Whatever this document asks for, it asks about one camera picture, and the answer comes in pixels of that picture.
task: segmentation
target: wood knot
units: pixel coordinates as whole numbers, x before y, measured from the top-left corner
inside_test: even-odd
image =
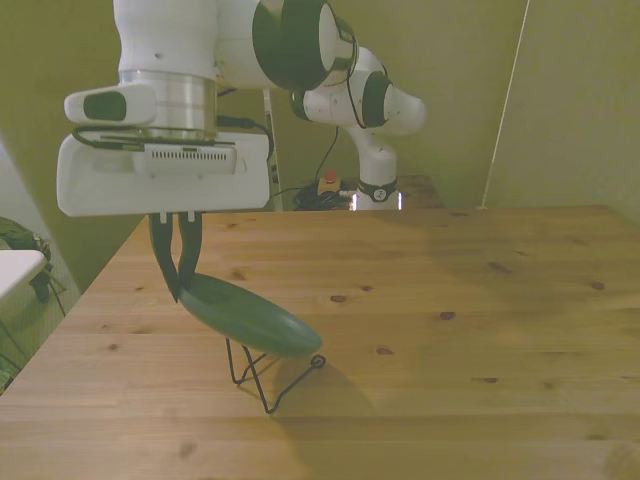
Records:
[[[153,333],[153,328],[151,327],[141,327],[133,331],[134,335],[148,335]]]
[[[476,381],[476,382],[488,383],[490,385],[494,385],[494,384],[498,383],[498,381],[499,381],[499,379],[497,379],[495,377],[474,378],[473,380]]]
[[[238,280],[239,282],[244,282],[247,279],[247,277],[245,277],[244,274],[238,270],[234,271],[231,276],[234,280]]]
[[[498,272],[498,273],[503,273],[505,275],[510,275],[513,273],[513,270],[511,270],[509,267],[507,267],[506,265],[502,264],[502,263],[498,263],[498,262],[487,262],[487,265],[494,271],[494,272]]]
[[[607,439],[606,435],[603,435],[601,433],[590,433],[584,438],[585,440],[593,440],[593,441],[602,441]]]
[[[198,445],[196,445],[193,442],[183,443],[182,445],[180,445],[180,453],[179,453],[180,458],[182,458],[183,460],[186,460],[191,455],[193,455],[197,449],[198,449]]]
[[[376,348],[376,353],[378,355],[394,355],[395,352],[391,350],[389,347],[380,346]]]
[[[603,290],[606,290],[607,286],[602,283],[602,282],[591,282],[591,288],[593,288],[594,290],[601,292]]]

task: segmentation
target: green plate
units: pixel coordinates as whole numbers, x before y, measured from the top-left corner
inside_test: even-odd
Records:
[[[243,288],[195,274],[179,300],[189,313],[224,336],[279,357],[316,352],[322,339],[298,317]]]

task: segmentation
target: wooden table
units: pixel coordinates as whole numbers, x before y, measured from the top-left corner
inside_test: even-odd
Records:
[[[141,225],[0,398],[0,478],[640,478],[640,233],[607,209],[210,216],[199,269],[329,364],[266,417]]]

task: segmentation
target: wall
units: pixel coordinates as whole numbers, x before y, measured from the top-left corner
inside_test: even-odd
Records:
[[[57,154],[71,131],[63,101],[117,83],[119,53],[111,1],[2,2],[0,139],[82,289],[138,219],[70,219],[58,209]]]
[[[383,61],[398,87],[427,104],[422,132],[390,140],[399,153],[400,173],[432,176],[451,207],[477,206],[526,0],[332,0],[331,5],[354,28],[360,44]],[[273,95],[283,188],[304,185],[334,129],[299,120],[285,92]],[[262,118],[262,99],[254,93],[224,99],[221,107]],[[343,132],[328,166],[342,176],[357,176],[357,158]]]
[[[640,2],[532,0],[488,205],[640,222]]]

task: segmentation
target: green wall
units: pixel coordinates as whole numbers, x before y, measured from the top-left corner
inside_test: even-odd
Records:
[[[532,0],[488,205],[640,222],[640,2]]]
[[[56,202],[58,149],[72,128],[64,98],[118,81],[112,8],[108,0],[20,0],[0,9],[0,139],[81,289],[138,221],[71,219]]]

